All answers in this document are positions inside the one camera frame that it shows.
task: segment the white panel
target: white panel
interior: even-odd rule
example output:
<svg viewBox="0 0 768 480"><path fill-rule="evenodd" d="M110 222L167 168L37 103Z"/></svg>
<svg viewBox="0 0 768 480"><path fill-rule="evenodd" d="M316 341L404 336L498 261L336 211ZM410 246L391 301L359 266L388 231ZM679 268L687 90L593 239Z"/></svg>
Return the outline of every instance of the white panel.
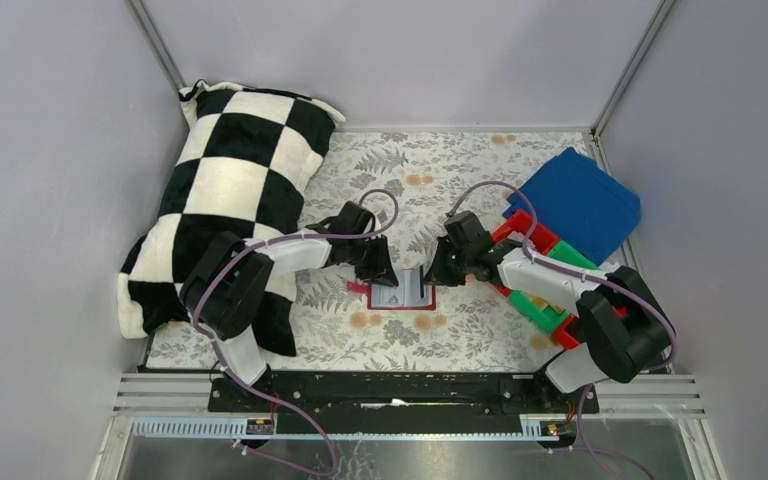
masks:
<svg viewBox="0 0 768 480"><path fill-rule="evenodd" d="M138 341L116 272L185 135L123 1L0 1L0 478L86 478Z"/></svg>
<svg viewBox="0 0 768 480"><path fill-rule="evenodd" d="M296 90L345 127L593 123L658 0L148 0L185 79Z"/></svg>
<svg viewBox="0 0 768 480"><path fill-rule="evenodd" d="M729 478L768 478L768 2L680 2L604 145Z"/></svg>

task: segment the table surface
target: table surface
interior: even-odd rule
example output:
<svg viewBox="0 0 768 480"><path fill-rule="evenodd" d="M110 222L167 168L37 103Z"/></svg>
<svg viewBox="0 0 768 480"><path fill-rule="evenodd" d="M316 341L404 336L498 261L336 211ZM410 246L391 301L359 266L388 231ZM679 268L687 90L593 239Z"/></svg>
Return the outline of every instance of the table surface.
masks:
<svg viewBox="0 0 768 480"><path fill-rule="evenodd" d="M570 146L586 153L580 133L338 132L305 192L299 225L336 214L366 190L385 188L401 207L387 233L394 267L427 264L444 214L464 190L483 180L519 186ZM479 189L464 208L492 231L504 221L508 194L496 186ZM364 206L380 222L393 211L383 195ZM272 368L527 372L559 351L488 284L438 288L435 311L369 311L365 297L346 289L352 279L351 267L296 274L291 323L298 356L264 352ZM215 362L203 336L188 324L170 323L156 332L146 366L209 369Z"/></svg>

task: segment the gray floor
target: gray floor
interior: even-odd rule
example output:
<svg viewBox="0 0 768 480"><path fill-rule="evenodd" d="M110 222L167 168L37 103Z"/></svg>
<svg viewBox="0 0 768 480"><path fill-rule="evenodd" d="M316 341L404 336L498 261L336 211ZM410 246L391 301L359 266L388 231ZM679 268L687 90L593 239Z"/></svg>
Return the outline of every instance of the gray floor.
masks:
<svg viewBox="0 0 768 480"><path fill-rule="evenodd" d="M643 462L659 479L693 478L679 432L667 421L587 422L594 446L612 448ZM337 442L342 456L334 478L357 480L610 479L587 453L533 455L525 442ZM264 449L324 469L322 442L274 441ZM251 456L242 457L220 440L134 438L122 480L316 478ZM645 478L633 467L616 465L625 478Z"/></svg>

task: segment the folded blue cloth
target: folded blue cloth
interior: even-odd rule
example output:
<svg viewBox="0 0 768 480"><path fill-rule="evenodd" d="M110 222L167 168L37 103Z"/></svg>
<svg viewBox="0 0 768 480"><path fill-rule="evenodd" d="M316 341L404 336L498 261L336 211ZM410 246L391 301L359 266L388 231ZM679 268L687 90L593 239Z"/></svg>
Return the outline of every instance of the folded blue cloth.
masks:
<svg viewBox="0 0 768 480"><path fill-rule="evenodd" d="M541 224L597 265L640 223L640 198L572 147L549 160L520 190ZM508 202L505 218L528 211L515 193Z"/></svg>

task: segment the pillow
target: pillow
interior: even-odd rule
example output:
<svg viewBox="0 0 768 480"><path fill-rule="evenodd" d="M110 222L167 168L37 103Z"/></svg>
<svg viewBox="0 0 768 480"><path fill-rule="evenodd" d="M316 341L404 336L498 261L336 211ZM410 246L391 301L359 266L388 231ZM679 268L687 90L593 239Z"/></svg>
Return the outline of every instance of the pillow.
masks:
<svg viewBox="0 0 768 480"><path fill-rule="evenodd" d="M295 93L204 81L179 92L190 126L160 202L158 220L131 249L118 278L119 327L144 337L188 321L178 293L221 232L268 239L298 230L308 180L345 117ZM295 356L294 275L270 278L253 321L257 343Z"/></svg>

